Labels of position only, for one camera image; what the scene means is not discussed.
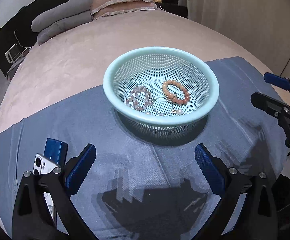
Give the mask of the cream curtain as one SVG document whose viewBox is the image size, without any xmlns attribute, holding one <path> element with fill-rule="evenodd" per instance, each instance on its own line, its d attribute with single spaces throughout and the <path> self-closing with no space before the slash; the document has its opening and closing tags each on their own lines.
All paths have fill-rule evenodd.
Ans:
<svg viewBox="0 0 290 240">
<path fill-rule="evenodd" d="M 188 18 L 233 40 L 290 77 L 290 0 L 179 0 Z"/>
</svg>

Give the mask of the beige bed cover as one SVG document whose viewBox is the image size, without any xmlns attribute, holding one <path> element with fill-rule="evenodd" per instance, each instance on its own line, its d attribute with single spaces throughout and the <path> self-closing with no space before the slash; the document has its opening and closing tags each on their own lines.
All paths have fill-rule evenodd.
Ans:
<svg viewBox="0 0 290 240">
<path fill-rule="evenodd" d="M 240 57 L 261 75 L 267 67 L 212 29 L 164 11 L 140 11 L 96 20 L 35 45 L 0 106 L 0 133 L 39 111 L 88 89 L 102 87 L 107 67 L 137 48 L 164 46 L 210 61 Z M 290 95 L 274 89 L 290 105 Z"/>
</svg>

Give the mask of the blue metal box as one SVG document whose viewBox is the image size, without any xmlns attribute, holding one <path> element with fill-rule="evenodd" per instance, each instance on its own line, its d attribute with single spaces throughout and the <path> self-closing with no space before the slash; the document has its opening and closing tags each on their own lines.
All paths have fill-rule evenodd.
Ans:
<svg viewBox="0 0 290 240">
<path fill-rule="evenodd" d="M 43 156 L 58 166 L 63 167 L 65 165 L 67 151 L 67 143 L 60 140 L 47 138 Z"/>
</svg>

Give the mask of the white patterned smartphone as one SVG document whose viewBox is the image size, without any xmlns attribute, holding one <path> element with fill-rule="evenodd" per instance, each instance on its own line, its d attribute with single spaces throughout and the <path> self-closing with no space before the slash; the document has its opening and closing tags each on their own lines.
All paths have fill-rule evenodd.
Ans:
<svg viewBox="0 0 290 240">
<path fill-rule="evenodd" d="M 49 174 L 58 165 L 43 155 L 36 154 L 34 158 L 33 173 L 34 175 Z"/>
</svg>

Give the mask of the blue grey cloth mat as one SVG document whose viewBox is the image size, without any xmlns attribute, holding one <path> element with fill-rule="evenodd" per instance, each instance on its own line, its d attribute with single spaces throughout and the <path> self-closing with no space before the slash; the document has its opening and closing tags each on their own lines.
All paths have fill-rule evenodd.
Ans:
<svg viewBox="0 0 290 240">
<path fill-rule="evenodd" d="M 254 92 L 278 98 L 262 75 L 240 57 L 208 63 L 220 87 L 210 114 L 176 131 L 150 131 L 118 114 L 103 88 L 88 89 L 29 116 L 0 133 L 0 218 L 8 234 L 16 193 L 47 138 L 68 144 L 67 157 L 87 144 L 97 156 L 71 197 L 100 239 L 191 239 L 217 205 L 194 159 L 197 144 L 227 166 L 270 181 L 288 149 L 275 118 L 252 106 Z"/>
</svg>

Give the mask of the mint green plastic basket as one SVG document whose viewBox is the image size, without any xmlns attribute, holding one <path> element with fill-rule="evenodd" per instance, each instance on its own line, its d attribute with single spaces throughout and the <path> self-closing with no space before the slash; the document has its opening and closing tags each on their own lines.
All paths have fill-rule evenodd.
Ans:
<svg viewBox="0 0 290 240">
<path fill-rule="evenodd" d="M 139 48 L 119 56 L 105 71 L 103 89 L 118 113 L 160 130 L 199 121 L 219 97 L 218 80 L 206 63 L 168 47 Z M 183 115 L 171 113 L 173 109 L 182 109 Z"/>
</svg>

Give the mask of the white bedside device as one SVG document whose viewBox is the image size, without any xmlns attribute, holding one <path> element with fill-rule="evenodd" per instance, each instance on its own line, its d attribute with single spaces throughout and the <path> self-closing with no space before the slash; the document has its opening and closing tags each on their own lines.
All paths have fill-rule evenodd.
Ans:
<svg viewBox="0 0 290 240">
<path fill-rule="evenodd" d="M 26 47 L 24 48 L 23 51 L 21 51 L 18 48 L 17 44 L 13 44 L 6 52 L 5 52 L 5 57 L 8 61 L 8 63 L 16 63 L 19 60 L 21 60 L 23 57 L 25 57 L 29 51 L 30 51 L 31 47 Z"/>
</svg>

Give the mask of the black headboard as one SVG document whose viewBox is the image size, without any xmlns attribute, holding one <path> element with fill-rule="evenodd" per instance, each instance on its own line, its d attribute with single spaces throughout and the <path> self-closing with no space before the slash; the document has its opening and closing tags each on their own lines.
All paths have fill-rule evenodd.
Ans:
<svg viewBox="0 0 290 240">
<path fill-rule="evenodd" d="M 0 69 L 6 76 L 11 64 L 8 63 L 5 52 L 13 45 L 23 51 L 22 47 L 31 47 L 37 41 L 37 34 L 31 29 L 32 21 L 40 12 L 33 6 L 19 10 L 2 28 L 0 28 Z"/>
</svg>

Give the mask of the lower pink frilled pillow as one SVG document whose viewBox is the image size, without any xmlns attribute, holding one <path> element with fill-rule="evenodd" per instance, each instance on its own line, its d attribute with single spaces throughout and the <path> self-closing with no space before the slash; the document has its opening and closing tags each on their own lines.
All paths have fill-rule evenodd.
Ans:
<svg viewBox="0 0 290 240">
<path fill-rule="evenodd" d="M 154 2 L 133 1 L 109 5 L 100 11 L 93 14 L 94 19 L 99 19 L 107 16 L 125 14 L 135 11 L 156 10 L 157 6 Z"/>
</svg>

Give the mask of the pearl stud earring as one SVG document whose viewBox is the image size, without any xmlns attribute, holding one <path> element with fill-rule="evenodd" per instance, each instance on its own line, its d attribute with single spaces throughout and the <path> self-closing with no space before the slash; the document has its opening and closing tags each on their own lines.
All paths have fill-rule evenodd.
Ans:
<svg viewBox="0 0 290 240">
<path fill-rule="evenodd" d="M 182 109 L 173 109 L 171 113 L 177 114 L 177 115 L 183 115 Z"/>
</svg>

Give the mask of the grey pillow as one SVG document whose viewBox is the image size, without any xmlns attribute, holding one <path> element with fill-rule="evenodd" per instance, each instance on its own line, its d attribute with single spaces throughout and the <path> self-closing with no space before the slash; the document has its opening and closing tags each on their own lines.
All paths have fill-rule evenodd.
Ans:
<svg viewBox="0 0 290 240">
<path fill-rule="evenodd" d="M 40 32 L 51 24 L 90 9 L 91 0 L 69 0 L 38 15 L 31 24 L 34 33 Z"/>
<path fill-rule="evenodd" d="M 89 11 L 76 14 L 62 20 L 58 20 L 49 27 L 43 29 L 37 36 L 38 45 L 42 45 L 51 38 L 67 31 L 72 28 L 75 28 L 79 25 L 89 23 L 92 21 L 92 16 Z"/>
</svg>

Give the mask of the upper grey pillow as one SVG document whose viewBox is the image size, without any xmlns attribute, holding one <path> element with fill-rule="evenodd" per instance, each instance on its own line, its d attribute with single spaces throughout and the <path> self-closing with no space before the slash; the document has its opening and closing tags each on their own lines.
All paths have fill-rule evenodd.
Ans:
<svg viewBox="0 0 290 240">
<path fill-rule="evenodd" d="M 90 9 L 91 0 L 69 0 L 38 15 L 31 24 L 34 33 L 40 32 L 51 24 Z"/>
</svg>

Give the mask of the lower grey pillow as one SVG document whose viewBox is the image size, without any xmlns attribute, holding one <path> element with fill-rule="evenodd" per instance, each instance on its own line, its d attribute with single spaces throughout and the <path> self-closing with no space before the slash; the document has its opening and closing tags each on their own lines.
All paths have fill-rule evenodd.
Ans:
<svg viewBox="0 0 290 240">
<path fill-rule="evenodd" d="M 76 14 L 62 20 L 58 20 L 49 27 L 43 29 L 37 36 L 38 45 L 42 45 L 51 38 L 67 31 L 72 28 L 75 28 L 79 25 L 89 23 L 92 21 L 92 16 L 89 11 Z"/>
</svg>

